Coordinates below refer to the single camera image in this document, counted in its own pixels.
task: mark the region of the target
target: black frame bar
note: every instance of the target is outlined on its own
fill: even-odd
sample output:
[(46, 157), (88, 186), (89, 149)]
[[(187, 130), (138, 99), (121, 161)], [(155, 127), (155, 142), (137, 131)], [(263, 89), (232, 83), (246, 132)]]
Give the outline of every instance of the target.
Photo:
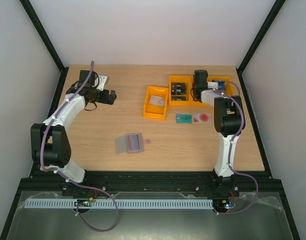
[[(269, 163), (266, 157), (265, 149), (263, 146), (262, 139), (260, 137), (259, 129), (257, 126), (256, 118), (251, 106), (249, 95), (245, 86), (245, 82), (242, 76), (243, 71), (245, 70), (250, 59), (254, 55), (256, 49), (258, 48), (260, 42), (264, 38), (266, 32), (280, 11), (286, 0), (276, 0), (271, 11), (266, 17), (265, 22), (260, 28), (257, 36), (255, 37), (251, 47), (249, 48), (247, 54), (245, 55), (241, 65), (236, 69), (239, 81), (242, 87), (242, 91), (245, 97), (247, 109), (250, 114), (252, 126), (254, 129), (255, 137), (257, 144), (261, 153), (263, 164), (265, 167), (264, 171), (252, 171), (246, 172), (256, 178), (259, 184), (260, 192), (278, 192), (282, 200), (283, 207), (286, 212), (289, 226), (293, 238), (299, 240), (299, 233), (297, 231), (288, 200), (282, 185), (281, 180), (273, 179)], [(68, 67), (64, 67), (58, 54), (55, 51), (49, 37), (46, 34), (45, 29), (43, 28), (41, 22), (39, 21), (36, 12), (34, 11), (29, 0), (20, 0), (25, 11), (27, 12), (29, 18), (31, 19), (33, 25), (38, 31), (40, 37), (42, 38), (45, 46), (47, 47), (49, 53), (51, 54), (54, 62), (56, 63), (58, 69), (61, 71), (61, 75), (58, 80), (58, 84), (55, 90), (53, 101), (48, 113), (50, 116), (57, 108), (63, 90), (63, 86), (66, 80), (68, 73)], [(205, 172), (196, 172), (196, 171), (173, 171), (173, 172), (133, 172), (133, 171), (88, 171), (87, 172), (87, 184), (90, 186), (96, 186), (102, 188), (103, 186), (110, 193), (117, 192), (183, 192), (189, 194), (195, 194), (196, 196), (205, 196), (207, 193), (203, 191), (206, 185), (209, 185), (211, 181), (211, 171)], [(240, 192), (251, 192), (255, 189), (255, 184), (250, 178), (236, 176), (236, 181), (238, 182)], [(196, 191), (196, 186), (200, 186), (199, 191)], [(14, 197), (12, 206), (10, 208), (4, 229), (2, 231), (0, 240), (7, 238), (13, 216), (15, 214), (18, 201), (22, 191), (62, 191), (64, 195), (70, 195), (73, 197), (85, 196), (88, 193), (85, 190), (81, 191), (79, 188), (67, 184), (63, 179), (51, 172), (41, 172), (39, 166), (34, 164), (30, 175), (28, 178), (23, 178), (18, 186), (16, 195)]]

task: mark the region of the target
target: white wall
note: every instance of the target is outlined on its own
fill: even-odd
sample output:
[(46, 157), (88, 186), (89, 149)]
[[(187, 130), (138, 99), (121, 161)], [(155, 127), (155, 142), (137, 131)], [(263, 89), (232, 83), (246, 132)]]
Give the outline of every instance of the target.
[(244, 72), (275, 178), (306, 240), (306, 0), (288, 0)]
[(238, 66), (274, 2), (31, 0), (66, 66)]
[(46, 118), (59, 71), (18, 0), (0, 0), (0, 233), (32, 165), (30, 127)]

